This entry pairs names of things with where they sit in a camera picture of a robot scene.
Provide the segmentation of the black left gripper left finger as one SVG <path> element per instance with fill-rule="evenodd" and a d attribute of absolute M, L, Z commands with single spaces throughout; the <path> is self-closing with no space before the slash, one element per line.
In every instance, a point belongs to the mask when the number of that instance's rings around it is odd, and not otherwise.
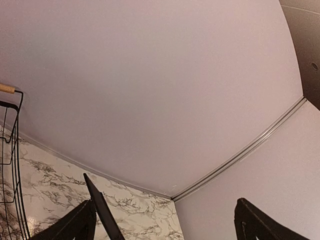
<path fill-rule="evenodd" d="M 94 203 L 85 200 L 32 240 L 93 240 L 97 215 Z"/>

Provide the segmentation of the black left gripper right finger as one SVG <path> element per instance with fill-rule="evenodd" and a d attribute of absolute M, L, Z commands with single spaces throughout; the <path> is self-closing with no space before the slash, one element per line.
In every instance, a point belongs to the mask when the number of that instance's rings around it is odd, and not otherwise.
<path fill-rule="evenodd" d="M 237 200 L 234 225 L 238 240 L 307 240 L 276 222 L 245 198 Z"/>

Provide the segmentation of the square floral plate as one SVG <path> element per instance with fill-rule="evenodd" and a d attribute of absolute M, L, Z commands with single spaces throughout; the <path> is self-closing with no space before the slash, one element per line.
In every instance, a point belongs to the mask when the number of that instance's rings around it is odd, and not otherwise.
<path fill-rule="evenodd" d="M 118 227 L 108 204 L 97 187 L 93 184 L 86 173 L 83 174 L 90 198 L 94 203 L 99 219 L 111 240 L 125 240 L 120 228 Z"/>

